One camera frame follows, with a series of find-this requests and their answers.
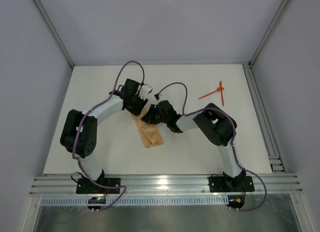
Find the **peach cloth napkin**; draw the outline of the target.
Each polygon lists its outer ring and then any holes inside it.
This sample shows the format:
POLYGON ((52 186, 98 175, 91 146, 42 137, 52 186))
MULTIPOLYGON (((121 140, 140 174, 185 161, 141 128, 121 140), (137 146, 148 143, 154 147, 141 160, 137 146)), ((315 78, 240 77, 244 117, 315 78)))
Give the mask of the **peach cloth napkin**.
POLYGON ((142 117, 146 115, 147 111, 148 108, 144 107, 139 116, 132 114, 131 117, 135 122, 143 145, 149 149, 162 145, 164 141, 156 125, 148 124, 142 120, 142 117))

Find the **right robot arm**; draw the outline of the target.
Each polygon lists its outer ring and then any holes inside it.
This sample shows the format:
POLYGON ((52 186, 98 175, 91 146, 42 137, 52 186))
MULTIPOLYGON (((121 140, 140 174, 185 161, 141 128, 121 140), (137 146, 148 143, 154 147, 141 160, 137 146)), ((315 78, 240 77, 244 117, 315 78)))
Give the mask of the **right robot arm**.
POLYGON ((243 186, 246 171, 239 165, 234 147, 237 124, 215 104, 210 103, 203 109, 182 115, 178 114, 167 100, 163 100, 156 105, 152 104, 141 120, 152 125, 164 123, 173 133, 200 129, 205 137, 217 146, 228 189, 235 191, 243 186))

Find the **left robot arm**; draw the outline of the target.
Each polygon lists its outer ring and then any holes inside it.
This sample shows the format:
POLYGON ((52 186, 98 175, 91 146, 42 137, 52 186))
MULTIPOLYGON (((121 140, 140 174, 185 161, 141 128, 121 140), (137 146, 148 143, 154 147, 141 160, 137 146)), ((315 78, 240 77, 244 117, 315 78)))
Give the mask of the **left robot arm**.
POLYGON ((94 150, 97 145, 98 125, 110 116, 127 110, 139 116, 145 107, 147 96, 153 88, 147 84, 127 79, 124 85, 114 89, 106 100, 91 109, 78 111, 71 110, 67 114, 60 137, 60 144, 71 153, 82 171, 83 183, 78 183, 80 188, 85 184, 103 189, 119 189, 108 187, 105 184, 105 174, 98 165, 94 150))

